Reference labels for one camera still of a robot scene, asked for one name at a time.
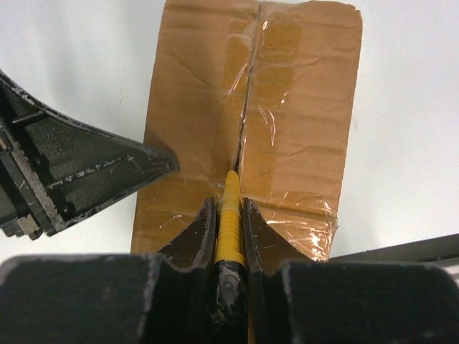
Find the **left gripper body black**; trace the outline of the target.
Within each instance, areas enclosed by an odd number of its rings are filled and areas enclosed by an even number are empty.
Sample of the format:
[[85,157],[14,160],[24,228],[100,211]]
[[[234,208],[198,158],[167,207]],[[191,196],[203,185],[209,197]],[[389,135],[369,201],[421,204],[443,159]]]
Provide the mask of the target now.
[[38,239],[44,231],[37,197],[21,171],[14,154],[14,142],[1,125],[1,230],[7,237]]

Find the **yellow utility knife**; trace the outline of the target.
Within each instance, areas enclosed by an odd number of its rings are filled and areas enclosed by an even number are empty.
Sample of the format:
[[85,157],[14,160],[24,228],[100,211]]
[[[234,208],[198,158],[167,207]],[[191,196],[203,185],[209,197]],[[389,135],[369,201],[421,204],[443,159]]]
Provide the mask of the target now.
[[247,288],[240,221],[240,182],[237,173],[231,170],[227,172],[219,201],[211,343],[247,342]]

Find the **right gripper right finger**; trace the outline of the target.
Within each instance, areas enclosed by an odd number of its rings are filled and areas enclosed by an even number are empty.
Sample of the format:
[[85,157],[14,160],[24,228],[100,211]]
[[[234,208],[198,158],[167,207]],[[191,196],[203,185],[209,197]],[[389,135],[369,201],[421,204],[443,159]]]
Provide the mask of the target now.
[[444,262],[316,262],[255,202],[242,223],[256,343],[456,343],[458,278]]

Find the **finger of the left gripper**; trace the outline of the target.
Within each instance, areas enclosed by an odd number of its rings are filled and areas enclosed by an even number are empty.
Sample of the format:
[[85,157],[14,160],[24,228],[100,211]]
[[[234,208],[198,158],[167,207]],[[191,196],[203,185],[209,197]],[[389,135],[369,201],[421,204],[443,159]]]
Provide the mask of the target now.
[[145,145],[63,115],[1,76],[1,125],[37,197],[40,226],[55,235],[179,169],[162,145]]

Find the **brown cardboard express box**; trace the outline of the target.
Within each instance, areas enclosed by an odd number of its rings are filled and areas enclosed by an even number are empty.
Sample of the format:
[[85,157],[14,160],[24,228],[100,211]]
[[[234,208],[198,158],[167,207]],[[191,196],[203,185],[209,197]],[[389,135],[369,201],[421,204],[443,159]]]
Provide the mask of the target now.
[[168,244],[236,170],[266,222],[326,261],[362,29],[360,11],[334,1],[167,1],[144,140],[180,170],[138,192],[131,251]]

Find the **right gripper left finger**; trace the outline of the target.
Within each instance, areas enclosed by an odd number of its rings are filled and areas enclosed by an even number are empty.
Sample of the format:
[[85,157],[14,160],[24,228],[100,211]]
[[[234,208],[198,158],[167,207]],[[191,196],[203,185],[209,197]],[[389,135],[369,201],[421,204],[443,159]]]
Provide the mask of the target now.
[[30,255],[1,266],[3,343],[203,343],[217,209],[150,254]]

